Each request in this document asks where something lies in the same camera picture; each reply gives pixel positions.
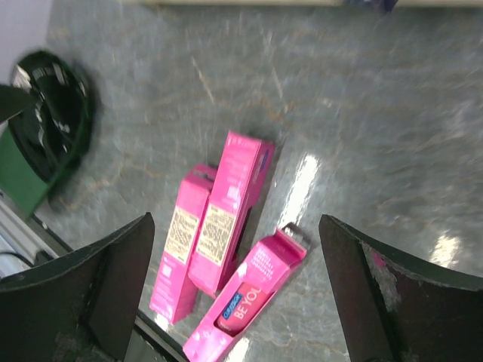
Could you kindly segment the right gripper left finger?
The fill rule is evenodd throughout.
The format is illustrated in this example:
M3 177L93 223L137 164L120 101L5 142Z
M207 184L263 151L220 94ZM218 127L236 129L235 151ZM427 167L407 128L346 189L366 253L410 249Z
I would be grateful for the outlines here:
M152 254L150 213L1 281L3 361L125 359Z

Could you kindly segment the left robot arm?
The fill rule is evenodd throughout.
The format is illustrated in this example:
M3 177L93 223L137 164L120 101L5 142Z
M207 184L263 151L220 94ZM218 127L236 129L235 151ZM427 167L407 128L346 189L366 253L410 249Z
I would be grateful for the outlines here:
M97 95L84 72L47 50L25 54L1 85L1 191L23 217L65 186L88 153Z

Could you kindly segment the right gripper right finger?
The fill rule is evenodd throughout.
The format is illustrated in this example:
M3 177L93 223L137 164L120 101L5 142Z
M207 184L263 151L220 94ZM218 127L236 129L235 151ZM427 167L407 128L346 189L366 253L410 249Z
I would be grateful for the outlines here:
M324 215L318 230L352 361L480 361L482 279Z

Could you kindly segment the pink box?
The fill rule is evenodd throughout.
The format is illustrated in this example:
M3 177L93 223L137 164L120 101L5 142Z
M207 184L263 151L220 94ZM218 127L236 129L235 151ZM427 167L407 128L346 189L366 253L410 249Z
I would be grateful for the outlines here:
M198 288L189 265L217 170L197 164L180 183L149 307L169 324L192 312Z
M260 239L183 345L189 361L222 361L302 265L311 243L290 222Z
M238 245L260 199L274 145L228 132L189 266L189 278L215 297L236 270Z

